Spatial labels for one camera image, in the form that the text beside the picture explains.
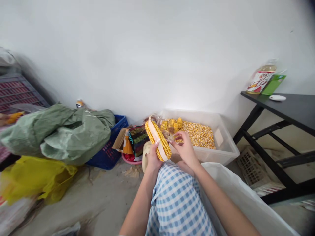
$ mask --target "white lid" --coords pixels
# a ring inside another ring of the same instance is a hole
[[[274,58],[274,59],[269,59],[266,62],[266,65],[275,65],[278,59]]]

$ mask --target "green box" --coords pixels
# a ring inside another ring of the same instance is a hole
[[[262,94],[271,96],[277,89],[277,87],[281,84],[281,82],[285,79],[285,77],[286,75],[273,75],[264,90],[262,91]]]

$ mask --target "metal table frame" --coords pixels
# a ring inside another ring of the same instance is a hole
[[[239,131],[234,136],[233,141],[235,142],[235,144],[237,144],[241,140],[241,138],[244,137],[253,147],[253,149],[260,155],[260,157],[265,161],[265,163],[270,167],[273,173],[279,178],[282,184],[286,187],[285,189],[278,192],[263,196],[262,200],[268,205],[274,206],[315,198],[315,178],[296,184],[283,170],[288,167],[315,161],[315,151],[301,154],[273,133],[273,131],[282,129],[288,125],[295,125],[313,136],[315,136],[315,130],[295,121],[294,119],[291,119],[290,117],[286,117],[285,115],[273,109],[270,109],[270,107],[263,103],[256,103],[257,105],[251,111],[246,121],[243,123]],[[247,132],[248,129],[257,120],[257,118],[260,116],[265,108],[280,116],[284,120],[274,125],[271,125],[253,135],[250,135]],[[294,156],[283,160],[274,161],[257,142],[260,137],[265,135],[270,135],[286,149],[292,152]]]

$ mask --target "white plastic box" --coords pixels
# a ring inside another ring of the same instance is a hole
[[[165,109],[160,112],[160,115],[164,119],[176,120],[181,117],[185,121],[200,123],[212,129],[216,150],[194,146],[195,153],[201,162],[219,162],[226,166],[240,155],[219,114]],[[171,149],[172,153],[177,153],[172,146]]]

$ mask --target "cooking oil bottle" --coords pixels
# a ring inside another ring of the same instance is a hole
[[[270,59],[267,63],[260,67],[255,74],[252,83],[247,88],[246,92],[251,94],[260,94],[266,86],[271,76],[275,73],[277,59]]]

